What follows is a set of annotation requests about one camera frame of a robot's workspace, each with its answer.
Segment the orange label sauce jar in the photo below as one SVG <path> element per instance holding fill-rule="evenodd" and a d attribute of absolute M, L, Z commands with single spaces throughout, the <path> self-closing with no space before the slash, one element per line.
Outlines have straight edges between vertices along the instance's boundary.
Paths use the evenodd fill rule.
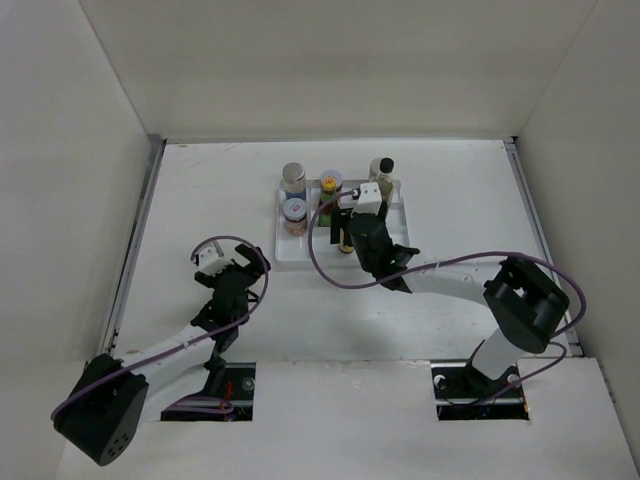
<path fill-rule="evenodd" d="M 307 205 L 301 198 L 287 199 L 283 205 L 285 230 L 294 236 L 302 236 L 307 230 Z"/>
<path fill-rule="evenodd" d="M 337 170 L 325 170 L 320 176 L 321 194 L 329 198 L 337 195 L 343 185 L 342 174 Z"/>

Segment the yellow cap chili bottle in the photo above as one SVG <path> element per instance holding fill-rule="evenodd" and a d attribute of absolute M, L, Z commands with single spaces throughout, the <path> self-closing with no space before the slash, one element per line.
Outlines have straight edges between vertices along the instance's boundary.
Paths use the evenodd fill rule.
<path fill-rule="evenodd" d="M 320 190 L 319 216 L 318 216 L 318 225 L 320 227 L 330 227 L 331 212 L 335 209 L 336 206 L 337 206 L 336 195 L 327 198 L 321 194 L 321 190 Z"/>

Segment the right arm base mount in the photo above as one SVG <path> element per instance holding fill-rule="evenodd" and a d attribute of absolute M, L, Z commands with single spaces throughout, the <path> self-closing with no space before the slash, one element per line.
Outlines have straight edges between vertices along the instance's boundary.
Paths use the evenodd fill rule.
<path fill-rule="evenodd" d="M 432 363 L 430 366 L 436 415 L 441 421 L 529 420 L 523 388 L 516 365 L 497 380 L 473 373 L 461 362 Z"/>

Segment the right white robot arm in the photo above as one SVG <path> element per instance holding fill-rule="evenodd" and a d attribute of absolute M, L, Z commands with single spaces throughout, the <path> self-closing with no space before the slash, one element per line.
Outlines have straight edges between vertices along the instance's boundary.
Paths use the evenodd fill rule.
<path fill-rule="evenodd" d="M 569 307 L 535 258 L 510 254 L 486 265 L 429 261 L 418 249 L 395 244 L 378 216 L 349 209 L 332 213 L 331 242 L 352 247 L 361 268 L 388 290 L 445 295 L 490 310 L 497 329 L 476 347 L 463 373 L 475 395 L 489 394 L 525 354 L 543 353 Z"/>

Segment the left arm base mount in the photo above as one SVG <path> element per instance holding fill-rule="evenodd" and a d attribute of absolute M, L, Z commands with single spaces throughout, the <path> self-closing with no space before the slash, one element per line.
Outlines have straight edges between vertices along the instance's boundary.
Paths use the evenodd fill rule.
<path fill-rule="evenodd" d="M 250 422 L 253 420 L 257 365 L 218 358 L 204 386 L 161 413 L 164 422 Z"/>

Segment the tall dark soy bottle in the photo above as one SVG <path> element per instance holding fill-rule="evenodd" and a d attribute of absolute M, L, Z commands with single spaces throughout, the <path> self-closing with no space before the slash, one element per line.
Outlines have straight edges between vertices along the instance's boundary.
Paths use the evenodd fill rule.
<path fill-rule="evenodd" d="M 389 157 L 382 158 L 379 162 L 378 173 L 375 177 L 375 181 L 378 184 L 378 188 L 381 194 L 382 204 L 380 208 L 380 216 L 385 216 L 388 213 L 391 200 L 393 197 L 394 185 L 392 179 L 392 173 L 395 167 L 395 162 Z"/>

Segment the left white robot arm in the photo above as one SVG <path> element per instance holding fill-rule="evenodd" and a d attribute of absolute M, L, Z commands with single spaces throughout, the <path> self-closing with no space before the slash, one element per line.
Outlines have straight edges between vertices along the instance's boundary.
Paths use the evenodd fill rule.
<path fill-rule="evenodd" d="M 259 247 L 235 241 L 237 259 L 225 256 L 217 237 L 192 252 L 194 279 L 212 295 L 182 330 L 141 352 L 93 358 L 51 413 L 54 429 L 97 465 L 118 459 L 141 422 L 183 412 L 192 395 L 210 399 L 223 390 L 222 356 L 263 300 L 252 288 L 267 284 L 271 270 Z"/>

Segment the small brown cap bottle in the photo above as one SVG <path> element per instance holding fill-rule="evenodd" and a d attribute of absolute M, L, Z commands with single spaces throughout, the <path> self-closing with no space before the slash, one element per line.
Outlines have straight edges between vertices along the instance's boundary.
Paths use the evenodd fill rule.
<path fill-rule="evenodd" d="M 339 251 L 343 254 L 351 254 L 354 247 L 351 244 L 349 232 L 346 227 L 340 228 L 340 240 L 338 244 Z"/>

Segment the white peppercorn jar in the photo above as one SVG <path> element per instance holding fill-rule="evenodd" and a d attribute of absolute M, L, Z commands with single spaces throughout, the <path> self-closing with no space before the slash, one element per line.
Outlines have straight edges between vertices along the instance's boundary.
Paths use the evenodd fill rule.
<path fill-rule="evenodd" d="M 286 199 L 306 199 L 306 172 L 300 163 L 287 163 L 282 169 L 282 181 Z"/>
<path fill-rule="evenodd" d="M 368 181 L 374 182 L 380 173 L 381 158 L 375 158 L 371 161 L 368 173 Z"/>

